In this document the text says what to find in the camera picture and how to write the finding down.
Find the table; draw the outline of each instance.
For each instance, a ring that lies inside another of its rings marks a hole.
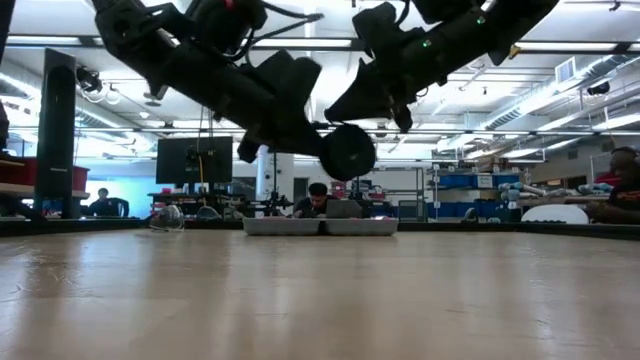
[[[518,206],[541,206],[541,205],[562,205],[562,204],[588,204],[590,202],[608,201],[606,196],[563,196],[563,197],[542,197],[533,199],[518,200]]]
[[[136,230],[0,249],[7,359],[640,358],[638,242]]]
[[[33,197],[35,188],[29,185],[5,184],[0,183],[0,192],[12,194],[17,197]],[[79,199],[88,199],[91,194],[84,191],[73,191],[72,196]]]

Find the black wheel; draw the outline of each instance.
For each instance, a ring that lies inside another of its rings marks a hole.
[[[320,162],[332,178],[349,181],[371,171],[376,163],[376,148],[361,128],[341,125],[322,139]]]

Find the person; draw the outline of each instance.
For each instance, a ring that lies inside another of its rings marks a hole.
[[[605,224],[640,224],[640,161],[638,152],[622,147],[611,152],[611,172],[619,183],[607,202],[589,203],[586,212]]]
[[[122,217],[129,216],[129,202],[118,198],[109,198],[109,190],[98,190],[98,200],[89,205],[90,216],[120,216],[120,206],[124,209]]]
[[[338,200],[337,197],[328,194],[329,189],[323,183],[309,185],[309,197],[300,200],[293,208],[293,217],[322,217],[327,213],[327,201]]]

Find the wire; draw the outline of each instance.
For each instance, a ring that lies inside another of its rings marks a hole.
[[[298,12],[294,12],[294,11],[290,11],[287,9],[283,9],[277,5],[273,5],[269,2],[266,1],[262,1],[262,5],[264,6],[265,9],[269,9],[273,12],[276,12],[280,15],[284,15],[290,18],[294,18],[294,19],[307,19],[310,15],[307,14],[303,14],[303,13],[298,13]]]
[[[285,32],[297,29],[301,26],[304,26],[306,24],[310,24],[313,22],[316,22],[318,20],[321,20],[324,18],[324,14],[321,13],[312,13],[312,14],[303,14],[303,13],[297,13],[294,11],[289,11],[287,9],[283,9],[279,6],[273,5],[271,3],[268,3],[266,1],[262,1],[263,6],[265,7],[265,9],[269,9],[275,13],[278,13],[280,15],[283,16],[287,16],[290,18],[294,18],[294,19],[301,19],[301,21],[298,21],[294,24],[291,25],[287,25],[285,27],[282,27],[278,30],[274,30],[271,32],[268,32],[266,34],[263,34],[261,36],[255,37],[255,29],[251,29],[251,32],[249,33],[248,37],[247,37],[247,41],[245,42],[244,46],[242,47],[242,49],[237,52],[236,54],[232,55],[232,56],[228,56],[227,59],[231,60],[231,61],[238,61],[242,58],[245,58],[247,63],[249,65],[251,65],[251,59],[249,59],[249,53],[251,51],[251,48],[257,44],[259,41],[262,41],[264,39],[268,39],[268,38],[272,38],[274,36],[283,34]]]
[[[411,0],[404,0],[404,9],[402,9],[402,13],[398,20],[396,20],[396,25],[402,24],[409,16],[409,10],[411,10]]]

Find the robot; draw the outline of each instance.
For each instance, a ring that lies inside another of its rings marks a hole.
[[[494,65],[514,56],[513,44],[546,17],[558,0],[411,0],[429,31],[400,29],[389,3],[353,17],[353,26],[374,60],[360,60],[351,87],[328,109],[329,121],[394,119],[401,132],[413,125],[407,105],[432,84],[488,53]]]
[[[344,121],[394,119],[400,130],[412,126],[407,105],[416,93],[488,52],[497,65],[512,44],[542,20],[558,0],[412,0],[423,19],[434,24],[402,31],[395,8],[383,3],[353,18],[367,53],[358,76],[325,111],[341,122],[321,137],[304,106],[321,71],[309,58],[293,59],[281,50],[257,67],[235,62],[248,53],[254,32],[267,20],[262,0],[194,0],[183,14],[171,4],[145,7],[140,0],[93,0],[96,25],[109,53],[147,79],[161,99],[167,88],[181,92],[246,130],[240,159],[253,162],[260,145],[283,153],[319,157],[325,171],[348,181],[367,174],[376,150],[365,131]]]

